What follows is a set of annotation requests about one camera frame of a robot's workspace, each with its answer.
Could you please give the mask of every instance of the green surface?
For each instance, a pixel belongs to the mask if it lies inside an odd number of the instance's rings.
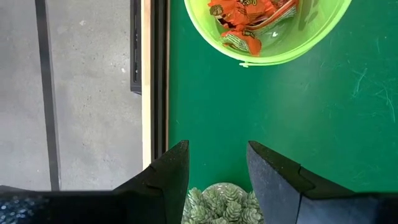
[[[190,140],[190,187],[249,190],[257,140],[352,190],[398,190],[397,1],[354,0],[305,55],[251,68],[207,44],[183,0],[171,4],[170,145]]]

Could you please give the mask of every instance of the wrapped candy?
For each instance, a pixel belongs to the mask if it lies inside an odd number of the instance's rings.
[[[221,35],[225,45],[259,56],[261,41],[249,30],[229,30]]]
[[[271,0],[211,0],[208,5],[211,15],[239,30],[256,20],[272,16],[277,10]]]
[[[223,43],[259,55],[262,34],[296,14],[298,0],[211,0],[210,14],[229,31]]]

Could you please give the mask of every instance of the black metal frame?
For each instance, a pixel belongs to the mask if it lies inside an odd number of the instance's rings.
[[[167,16],[168,1],[151,0],[151,153],[152,161],[166,152]],[[57,110],[52,67],[51,38],[46,0],[35,0],[40,68],[44,100],[50,183],[61,189]],[[131,0],[131,91],[141,94],[141,0]]]
[[[152,161],[166,152],[168,1],[151,0],[151,140]]]

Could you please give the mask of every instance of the reese's candy wrapper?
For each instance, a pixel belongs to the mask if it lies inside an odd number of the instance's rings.
[[[277,11],[272,16],[253,21],[247,24],[245,29],[253,31],[259,37],[272,29],[278,22],[294,17],[297,13],[297,0],[278,0],[274,5],[276,5]]]
[[[260,54],[261,41],[249,30],[229,30],[222,33],[221,38],[227,46],[249,52],[255,56]]]
[[[271,0],[211,0],[208,5],[211,15],[234,26],[267,19],[277,11]]]

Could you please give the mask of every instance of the lime green plastic bucket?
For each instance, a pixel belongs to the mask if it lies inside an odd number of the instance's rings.
[[[215,49],[237,60],[240,65],[277,65],[289,62],[321,41],[343,17],[351,0],[298,0],[297,15],[283,37],[261,50],[260,56],[225,47],[219,24],[210,15],[210,0],[185,0],[188,14],[200,35]]]

